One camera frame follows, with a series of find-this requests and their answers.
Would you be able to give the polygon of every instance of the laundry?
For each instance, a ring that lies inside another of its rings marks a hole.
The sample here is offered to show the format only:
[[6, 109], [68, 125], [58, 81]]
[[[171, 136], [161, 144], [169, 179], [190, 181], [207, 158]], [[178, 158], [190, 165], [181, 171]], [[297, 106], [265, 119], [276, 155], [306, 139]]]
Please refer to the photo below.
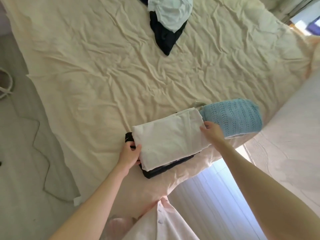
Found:
[[[128, 132], [128, 133], [125, 134], [125, 142], [127, 142], [127, 141], [134, 141], [134, 138], [132, 137], [132, 132]], [[150, 170], [150, 171], [143, 170], [141, 164], [139, 164], [139, 167], [141, 168], [143, 175], [144, 175], [146, 178], [150, 179], [150, 178], [153, 178], [154, 176], [157, 176], [157, 175], [159, 175], [159, 174], [161, 174], [161, 173], [166, 172], [167, 170], [173, 168], [173, 167], [176, 166], [176, 165], [179, 165], [179, 164], [181, 164], [181, 163], [183, 163], [183, 162], [188, 161], [189, 159], [191, 159], [191, 158], [193, 158], [193, 157], [194, 157], [194, 155], [191, 155], [191, 156], [188, 156], [188, 157], [184, 157], [184, 158], [179, 159], [179, 160], [177, 160], [177, 161], [173, 161], [173, 162], [171, 162], [171, 163], [169, 163], [169, 164], [166, 164], [166, 165], [157, 167], [157, 168], [155, 168], [155, 169], [152, 169], [152, 170]]]
[[168, 56], [182, 34], [183, 29], [185, 28], [187, 21], [182, 25], [177, 32], [172, 32], [167, 30], [163, 25], [158, 22], [157, 15], [155, 12], [150, 12], [150, 27], [154, 32], [155, 42], [159, 46], [159, 48], [163, 51], [163, 53]]
[[148, 0], [148, 11], [168, 30], [177, 32], [192, 12], [193, 0]]
[[234, 99], [202, 107], [199, 111], [204, 121], [220, 125], [224, 136], [232, 137], [262, 130], [258, 105], [248, 99]]
[[133, 139], [142, 145], [139, 157], [142, 169], [150, 171], [208, 147], [210, 143], [201, 133], [200, 126], [204, 123], [195, 108], [133, 126]]
[[141, 0], [150, 11], [150, 27], [157, 45], [169, 55], [186, 27], [193, 0]]

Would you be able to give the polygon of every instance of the black garment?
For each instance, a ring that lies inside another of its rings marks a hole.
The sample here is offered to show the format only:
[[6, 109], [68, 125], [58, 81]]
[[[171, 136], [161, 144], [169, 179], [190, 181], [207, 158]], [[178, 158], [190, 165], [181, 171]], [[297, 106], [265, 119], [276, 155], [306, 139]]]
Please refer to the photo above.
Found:
[[[125, 134], [125, 142], [127, 142], [127, 141], [134, 141], [134, 138], [132, 137], [132, 132], [128, 132], [128, 133]], [[183, 163], [185, 161], [188, 161], [189, 159], [193, 158], [193, 156], [194, 155], [191, 155], [191, 156], [188, 156], [188, 157], [184, 157], [182, 159], [179, 159], [177, 161], [174, 161], [174, 162], [170, 163], [169, 165], [160, 166], [160, 167], [154, 168], [154, 169], [152, 169], [150, 171], [143, 170], [141, 164], [139, 164], [139, 167], [141, 168], [143, 175], [146, 178], [150, 179], [150, 178], [152, 178], [154, 176], [159, 175], [160, 173], [164, 173], [165, 171], [173, 168], [176, 165], [179, 165], [179, 164], [181, 164], [181, 163]]]
[[142, 1], [143, 4], [145, 4], [146, 6], [148, 6], [148, 0], [140, 0]]
[[[140, 0], [143, 4], [148, 5], [148, 0]], [[179, 39], [182, 31], [184, 30], [187, 21], [179, 28], [175, 33], [166, 29], [160, 22], [158, 22], [156, 12], [149, 12], [150, 15], [150, 27], [154, 32], [155, 42], [159, 46], [159, 48], [163, 51], [163, 53], [168, 56]]]

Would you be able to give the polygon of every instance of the floor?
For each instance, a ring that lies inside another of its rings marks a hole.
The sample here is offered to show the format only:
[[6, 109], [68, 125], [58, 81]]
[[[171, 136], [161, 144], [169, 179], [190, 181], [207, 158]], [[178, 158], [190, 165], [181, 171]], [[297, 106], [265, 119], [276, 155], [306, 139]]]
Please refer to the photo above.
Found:
[[[243, 146], [237, 151], [249, 160]], [[267, 240], [223, 159], [168, 198], [200, 240]]]
[[11, 34], [0, 37], [0, 54], [15, 81], [0, 100], [0, 238], [48, 239], [74, 212], [78, 188]]
[[[0, 100], [0, 235], [45, 240], [74, 212], [79, 192], [11, 34], [0, 37], [0, 54], [15, 80]], [[222, 159], [169, 199], [201, 240], [266, 240]]]

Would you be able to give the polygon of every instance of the cream bed sheet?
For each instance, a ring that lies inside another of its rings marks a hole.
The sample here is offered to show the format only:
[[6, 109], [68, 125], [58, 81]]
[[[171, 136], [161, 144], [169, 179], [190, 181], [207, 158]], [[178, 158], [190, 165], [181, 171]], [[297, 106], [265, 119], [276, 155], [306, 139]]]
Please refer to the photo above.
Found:
[[[168, 57], [139, 0], [2, 2], [83, 199], [114, 167], [132, 126], [196, 101], [235, 98], [257, 103], [266, 124], [300, 87], [313, 56], [258, 0], [194, 0]], [[111, 213], [137, 216], [218, 158], [209, 147], [152, 179], [134, 167]]]

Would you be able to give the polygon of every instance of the forearm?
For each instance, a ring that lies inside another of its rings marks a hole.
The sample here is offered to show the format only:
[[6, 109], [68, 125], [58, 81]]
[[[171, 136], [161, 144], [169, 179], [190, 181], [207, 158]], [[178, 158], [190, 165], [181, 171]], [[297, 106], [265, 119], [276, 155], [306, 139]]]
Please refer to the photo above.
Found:
[[216, 148], [269, 240], [320, 239], [320, 218], [304, 202], [228, 143]]
[[94, 194], [49, 240], [98, 240], [126, 172], [115, 167]]

